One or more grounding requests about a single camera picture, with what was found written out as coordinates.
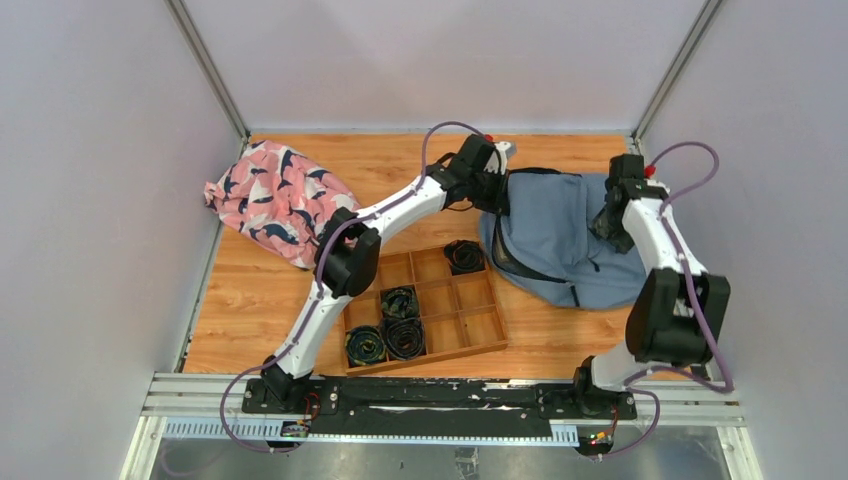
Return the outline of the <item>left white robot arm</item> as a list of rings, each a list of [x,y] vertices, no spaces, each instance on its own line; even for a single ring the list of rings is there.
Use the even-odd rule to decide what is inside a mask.
[[[515,152],[512,142],[473,133],[445,161],[424,162],[409,185],[384,200],[332,215],[319,243],[307,300],[284,342],[260,368],[271,404],[283,413],[304,405],[320,347],[339,314],[373,283],[383,244],[460,201],[492,208]]]

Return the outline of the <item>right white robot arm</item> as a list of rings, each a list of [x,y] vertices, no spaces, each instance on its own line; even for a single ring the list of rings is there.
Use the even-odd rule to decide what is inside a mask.
[[[652,374],[693,379],[689,366],[718,357],[729,282],[709,273],[688,248],[673,218],[673,197],[651,179],[652,171],[640,155],[612,158],[605,205],[591,224],[592,233],[618,252],[636,248],[647,277],[624,341],[588,357],[575,372],[571,403],[584,417],[629,400],[628,388]]]

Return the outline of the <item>blue grey backpack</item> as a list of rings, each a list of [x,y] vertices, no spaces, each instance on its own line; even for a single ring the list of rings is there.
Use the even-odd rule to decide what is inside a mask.
[[[539,167],[512,171],[508,213],[484,213],[478,223],[493,269],[556,307],[632,305],[647,277],[638,250],[621,254],[590,230],[605,205],[605,180]]]

